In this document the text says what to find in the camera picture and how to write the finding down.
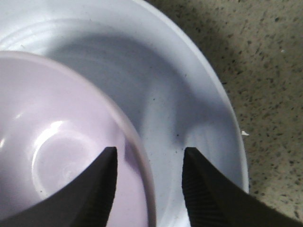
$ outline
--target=plastic bowl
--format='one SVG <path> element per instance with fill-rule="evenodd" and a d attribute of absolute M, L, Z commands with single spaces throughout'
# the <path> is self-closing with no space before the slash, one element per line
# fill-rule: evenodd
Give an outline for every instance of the plastic bowl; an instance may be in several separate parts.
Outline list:
<path fill-rule="evenodd" d="M 150 167 L 117 105 L 76 72 L 38 55 L 0 52 L 0 69 L 0 219 L 54 194 L 105 147 L 116 146 L 117 189 L 107 226 L 143 227 L 148 218 L 151 224 Z"/>

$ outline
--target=plastic surface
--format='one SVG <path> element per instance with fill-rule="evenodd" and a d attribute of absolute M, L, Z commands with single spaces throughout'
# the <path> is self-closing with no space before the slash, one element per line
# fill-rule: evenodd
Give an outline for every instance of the plastic surface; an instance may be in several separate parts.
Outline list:
<path fill-rule="evenodd" d="M 105 91 L 142 138 L 157 226 L 189 225 L 185 147 L 197 147 L 248 191 L 240 131 L 216 74 L 190 39 L 142 0 L 2 0 L 0 49 L 48 56 Z"/>
<path fill-rule="evenodd" d="M 7 219 L 1 227 L 106 227 L 117 180 L 116 148 L 101 154 L 54 195 Z"/>
<path fill-rule="evenodd" d="M 148 205 L 154 217 L 150 167 L 135 129 L 113 101 L 41 56 L 0 52 L 0 69 L 0 219 L 48 198 L 112 146 L 118 176 L 107 226 L 147 227 Z"/>

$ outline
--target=speckled floor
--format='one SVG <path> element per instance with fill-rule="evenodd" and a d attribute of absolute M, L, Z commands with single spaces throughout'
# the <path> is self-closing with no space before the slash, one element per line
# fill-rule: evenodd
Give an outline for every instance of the speckled floor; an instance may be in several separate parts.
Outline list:
<path fill-rule="evenodd" d="M 250 194 L 303 222 L 303 0 L 149 0 L 197 44 L 236 112 Z"/>

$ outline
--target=bowl rim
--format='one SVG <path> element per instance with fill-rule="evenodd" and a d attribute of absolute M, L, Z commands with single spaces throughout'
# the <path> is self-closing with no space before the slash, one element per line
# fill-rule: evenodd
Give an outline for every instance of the bowl rim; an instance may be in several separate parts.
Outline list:
<path fill-rule="evenodd" d="M 224 90 L 223 85 L 221 84 L 217 74 L 215 73 L 214 69 L 208 62 L 207 58 L 203 55 L 203 53 L 199 50 L 199 48 L 196 46 L 196 44 L 189 38 L 189 36 L 178 26 L 175 22 L 173 22 L 168 16 L 166 16 L 164 13 L 162 13 L 159 9 L 155 8 L 153 5 L 151 5 L 148 2 L 145 2 L 144 0 L 132 0 L 136 4 L 140 5 L 141 7 L 145 8 L 147 11 L 152 13 L 155 17 L 157 17 L 159 20 L 161 20 L 163 23 L 165 23 L 170 29 L 175 32 L 175 34 L 188 46 L 188 48 L 193 52 L 193 54 L 198 58 L 200 63 L 205 68 L 207 74 L 209 75 L 210 79 L 214 83 L 220 98 L 222 99 L 224 105 L 228 108 L 231 116 L 232 116 L 232 122 L 235 126 L 235 130 L 237 133 L 237 142 L 239 146 L 239 156 L 240 156 L 240 164 L 242 169 L 242 189 L 249 193 L 249 174 L 248 174 L 248 164 L 247 164 L 247 157 L 244 147 L 244 142 L 241 136 L 241 131 L 239 127 L 239 123 L 236 118 L 236 114 L 233 110 L 233 107 L 231 105 L 231 102 Z"/>

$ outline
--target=white fleck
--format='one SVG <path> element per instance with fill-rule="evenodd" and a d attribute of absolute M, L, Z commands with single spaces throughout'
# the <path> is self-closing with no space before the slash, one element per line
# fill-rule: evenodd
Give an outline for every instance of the white fleck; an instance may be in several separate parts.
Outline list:
<path fill-rule="evenodd" d="M 241 131 L 241 135 L 242 136 L 249 136 L 249 134 L 246 131 L 244 131 L 244 130 Z"/>

